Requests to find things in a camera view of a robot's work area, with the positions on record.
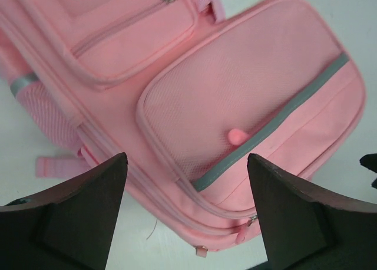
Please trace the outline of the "pink student backpack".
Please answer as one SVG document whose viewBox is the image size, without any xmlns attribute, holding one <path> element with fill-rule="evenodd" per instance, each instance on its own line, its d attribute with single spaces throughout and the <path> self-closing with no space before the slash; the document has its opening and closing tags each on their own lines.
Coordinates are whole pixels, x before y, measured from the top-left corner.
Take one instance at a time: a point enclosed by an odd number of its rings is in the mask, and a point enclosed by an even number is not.
<svg viewBox="0 0 377 270">
<path fill-rule="evenodd" d="M 202 257 L 260 232 L 250 153 L 309 180 L 366 98 L 304 0 L 1 0 L 1 74 L 71 152 L 37 176 L 124 152 L 127 191 Z"/>
</svg>

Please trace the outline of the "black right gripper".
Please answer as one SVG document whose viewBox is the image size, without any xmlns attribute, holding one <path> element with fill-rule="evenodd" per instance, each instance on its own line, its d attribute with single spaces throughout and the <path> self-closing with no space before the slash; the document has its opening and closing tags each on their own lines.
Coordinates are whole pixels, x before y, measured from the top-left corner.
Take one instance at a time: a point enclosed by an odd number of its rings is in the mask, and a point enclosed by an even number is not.
<svg viewBox="0 0 377 270">
<path fill-rule="evenodd" d="M 368 170 L 377 173 L 377 154 L 366 154 L 362 156 L 359 160 L 360 165 L 367 168 Z"/>
</svg>

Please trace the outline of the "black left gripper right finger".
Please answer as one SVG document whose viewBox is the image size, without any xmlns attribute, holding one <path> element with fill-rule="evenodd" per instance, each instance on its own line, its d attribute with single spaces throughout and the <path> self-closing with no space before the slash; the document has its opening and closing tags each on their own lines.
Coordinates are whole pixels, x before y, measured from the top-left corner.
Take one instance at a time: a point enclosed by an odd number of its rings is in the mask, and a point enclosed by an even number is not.
<svg viewBox="0 0 377 270">
<path fill-rule="evenodd" d="M 376 204 L 299 178 L 258 154 L 247 169 L 267 261 L 256 269 L 376 269 Z"/>
</svg>

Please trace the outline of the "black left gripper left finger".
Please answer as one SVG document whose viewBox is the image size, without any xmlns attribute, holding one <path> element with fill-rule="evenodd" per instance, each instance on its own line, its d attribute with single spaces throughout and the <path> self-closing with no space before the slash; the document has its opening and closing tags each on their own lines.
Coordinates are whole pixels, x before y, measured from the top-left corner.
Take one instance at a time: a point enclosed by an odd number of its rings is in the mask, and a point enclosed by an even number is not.
<svg viewBox="0 0 377 270">
<path fill-rule="evenodd" d="M 105 269 L 127 169 L 120 153 L 1 206 L 1 269 Z"/>
</svg>

